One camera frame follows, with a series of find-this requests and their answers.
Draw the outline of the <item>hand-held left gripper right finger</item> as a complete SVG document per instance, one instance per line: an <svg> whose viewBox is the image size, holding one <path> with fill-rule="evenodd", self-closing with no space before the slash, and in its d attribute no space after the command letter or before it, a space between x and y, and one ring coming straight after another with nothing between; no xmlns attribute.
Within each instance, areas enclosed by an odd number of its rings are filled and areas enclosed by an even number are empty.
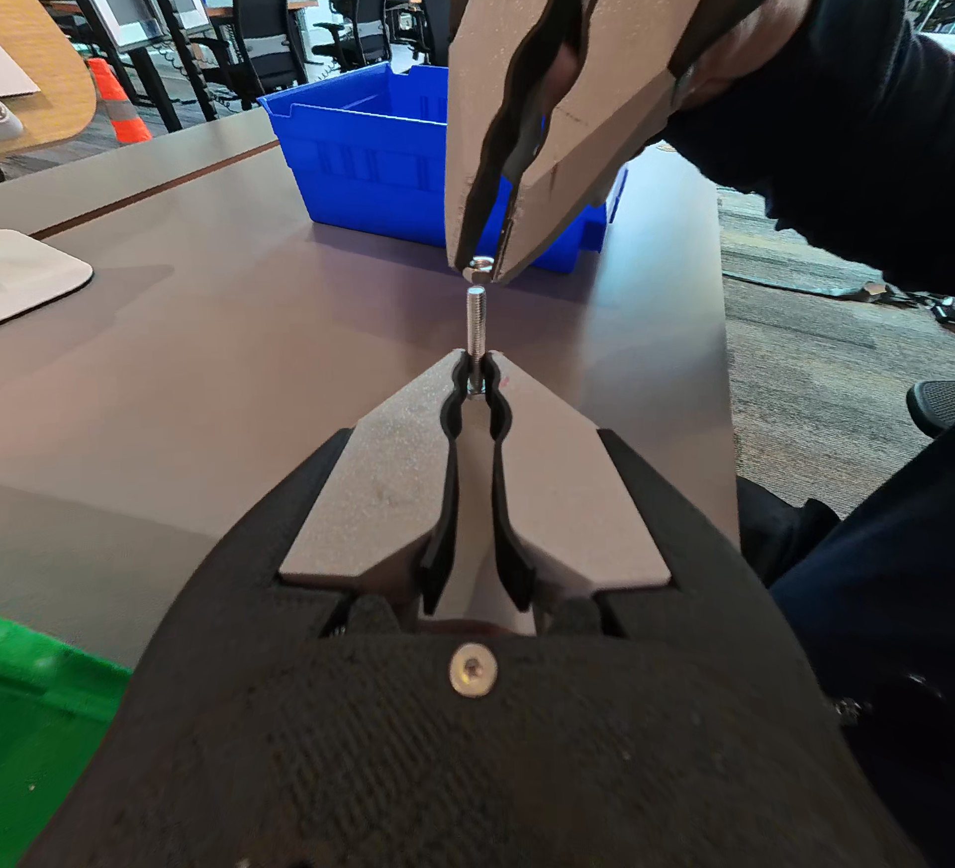
<svg viewBox="0 0 955 868"><path fill-rule="evenodd" d="M483 362L500 583L520 612L670 583L598 427L503 354Z"/></svg>

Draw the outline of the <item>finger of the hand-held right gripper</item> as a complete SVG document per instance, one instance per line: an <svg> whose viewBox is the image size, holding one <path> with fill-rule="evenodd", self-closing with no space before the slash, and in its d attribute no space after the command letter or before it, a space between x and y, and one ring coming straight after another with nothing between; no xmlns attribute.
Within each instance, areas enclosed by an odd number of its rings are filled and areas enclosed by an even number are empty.
<svg viewBox="0 0 955 868"><path fill-rule="evenodd" d="M521 106L536 74L514 60L550 0L451 0L445 228L449 265L465 269L494 208Z"/></svg>
<svg viewBox="0 0 955 868"><path fill-rule="evenodd" d="M514 182L497 282L531 264L660 125L675 88L668 64L699 2L583 0L579 72Z"/></svg>

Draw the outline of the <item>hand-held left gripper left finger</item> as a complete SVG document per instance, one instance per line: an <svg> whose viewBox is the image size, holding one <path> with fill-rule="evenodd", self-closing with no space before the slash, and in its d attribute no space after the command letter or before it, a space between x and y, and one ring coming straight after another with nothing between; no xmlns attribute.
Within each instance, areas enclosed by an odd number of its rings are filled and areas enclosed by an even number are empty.
<svg viewBox="0 0 955 868"><path fill-rule="evenodd" d="M358 420L279 566L283 583L463 615L478 570L469 367L454 349Z"/></svg>

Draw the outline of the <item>silver metal bolt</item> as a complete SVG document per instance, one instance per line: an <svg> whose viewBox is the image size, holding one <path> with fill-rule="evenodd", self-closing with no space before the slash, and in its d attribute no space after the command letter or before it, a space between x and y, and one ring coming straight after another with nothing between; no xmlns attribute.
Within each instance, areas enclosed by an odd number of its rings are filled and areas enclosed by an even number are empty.
<svg viewBox="0 0 955 868"><path fill-rule="evenodd" d="M466 295L469 397L484 395L483 361L486 355L487 294L483 286L471 286Z"/></svg>

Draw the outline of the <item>person's right forearm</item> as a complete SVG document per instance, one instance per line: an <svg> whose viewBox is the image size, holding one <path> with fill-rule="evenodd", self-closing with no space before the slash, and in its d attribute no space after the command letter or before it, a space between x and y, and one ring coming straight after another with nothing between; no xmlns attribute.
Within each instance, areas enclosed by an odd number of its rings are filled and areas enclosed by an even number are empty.
<svg viewBox="0 0 955 868"><path fill-rule="evenodd" d="M789 41L662 137L778 228L910 291L953 295L953 55L905 0L810 0Z"/></svg>

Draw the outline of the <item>person's right hand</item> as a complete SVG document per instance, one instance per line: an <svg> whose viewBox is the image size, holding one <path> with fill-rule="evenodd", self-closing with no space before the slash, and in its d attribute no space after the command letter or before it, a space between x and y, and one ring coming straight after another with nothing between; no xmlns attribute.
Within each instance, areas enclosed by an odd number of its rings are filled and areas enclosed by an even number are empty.
<svg viewBox="0 0 955 868"><path fill-rule="evenodd" d="M677 111L698 108L756 73L781 53L813 0L765 0L693 65L674 99Z"/></svg>

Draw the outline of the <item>blue plastic bin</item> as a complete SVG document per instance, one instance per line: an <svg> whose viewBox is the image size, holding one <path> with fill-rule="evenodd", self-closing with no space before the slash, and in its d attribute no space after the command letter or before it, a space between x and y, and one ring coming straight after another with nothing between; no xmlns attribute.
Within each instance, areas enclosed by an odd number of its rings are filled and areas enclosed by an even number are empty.
<svg viewBox="0 0 955 868"><path fill-rule="evenodd" d="M381 63L259 99L312 221L444 249L448 80Z"/></svg>

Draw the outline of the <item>person's leg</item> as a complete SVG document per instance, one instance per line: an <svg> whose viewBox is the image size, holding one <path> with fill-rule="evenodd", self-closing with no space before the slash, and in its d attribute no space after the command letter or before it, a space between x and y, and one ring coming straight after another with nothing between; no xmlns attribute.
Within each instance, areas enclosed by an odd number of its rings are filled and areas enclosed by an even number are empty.
<svg viewBox="0 0 955 868"><path fill-rule="evenodd" d="M740 541L835 704L887 810L932 866L954 865L954 435L844 519L737 478Z"/></svg>

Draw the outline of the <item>orange traffic cone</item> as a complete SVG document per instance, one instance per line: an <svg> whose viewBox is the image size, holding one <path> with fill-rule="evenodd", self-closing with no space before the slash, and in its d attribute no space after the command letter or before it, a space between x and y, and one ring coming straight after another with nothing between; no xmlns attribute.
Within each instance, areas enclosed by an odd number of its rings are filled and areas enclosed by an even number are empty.
<svg viewBox="0 0 955 868"><path fill-rule="evenodd" d="M90 58L87 66L94 80L99 99L111 121L116 140L121 144L151 141L153 136L126 90L120 85L113 68L104 59Z"/></svg>

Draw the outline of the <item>white monitor base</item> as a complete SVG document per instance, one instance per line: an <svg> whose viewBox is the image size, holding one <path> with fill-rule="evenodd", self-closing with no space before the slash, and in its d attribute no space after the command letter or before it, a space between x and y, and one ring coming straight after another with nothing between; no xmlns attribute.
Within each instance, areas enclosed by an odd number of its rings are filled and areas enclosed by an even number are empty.
<svg viewBox="0 0 955 868"><path fill-rule="evenodd" d="M1 230L1 323L58 301L94 277L86 262L16 230Z"/></svg>

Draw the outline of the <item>green plastic bin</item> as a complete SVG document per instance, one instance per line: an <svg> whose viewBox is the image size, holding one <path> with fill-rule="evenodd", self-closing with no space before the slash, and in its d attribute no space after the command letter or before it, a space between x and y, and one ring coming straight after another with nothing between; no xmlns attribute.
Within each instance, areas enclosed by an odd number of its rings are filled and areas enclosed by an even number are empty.
<svg viewBox="0 0 955 868"><path fill-rule="evenodd" d="M15 866L72 790L132 672L1 620L1 865Z"/></svg>

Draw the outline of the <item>wooden rounded table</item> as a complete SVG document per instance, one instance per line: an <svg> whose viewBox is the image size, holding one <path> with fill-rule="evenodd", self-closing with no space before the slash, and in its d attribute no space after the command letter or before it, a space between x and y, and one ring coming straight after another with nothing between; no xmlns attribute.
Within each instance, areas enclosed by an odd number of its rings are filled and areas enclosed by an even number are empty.
<svg viewBox="0 0 955 868"><path fill-rule="evenodd" d="M73 139L92 121L96 88L83 59L38 0L1 0L1 45L10 62L38 91L2 97L22 124L15 138L3 138L9 158Z"/></svg>

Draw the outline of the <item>white flat device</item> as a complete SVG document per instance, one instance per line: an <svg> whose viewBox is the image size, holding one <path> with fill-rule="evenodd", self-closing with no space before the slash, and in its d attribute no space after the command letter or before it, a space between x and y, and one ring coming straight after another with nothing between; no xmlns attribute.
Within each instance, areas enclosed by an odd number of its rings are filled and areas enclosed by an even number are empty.
<svg viewBox="0 0 955 868"><path fill-rule="evenodd" d="M2 99L18 96L33 96L41 92L30 75L4 50L0 49L0 96Z"/></svg>

